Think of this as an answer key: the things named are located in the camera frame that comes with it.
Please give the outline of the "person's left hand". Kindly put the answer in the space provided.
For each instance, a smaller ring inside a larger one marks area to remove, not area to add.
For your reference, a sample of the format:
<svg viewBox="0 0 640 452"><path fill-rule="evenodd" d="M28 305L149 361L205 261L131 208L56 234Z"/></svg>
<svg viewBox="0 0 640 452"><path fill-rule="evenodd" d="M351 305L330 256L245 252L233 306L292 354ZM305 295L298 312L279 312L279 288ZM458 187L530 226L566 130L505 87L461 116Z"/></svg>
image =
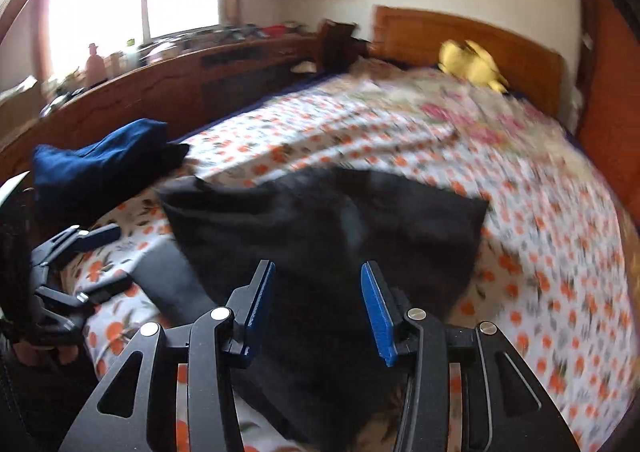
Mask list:
<svg viewBox="0 0 640 452"><path fill-rule="evenodd" d="M21 363L28 366L67 365L77 360L79 348L76 345L57 347L37 347L25 340L13 345L14 354Z"/></svg>

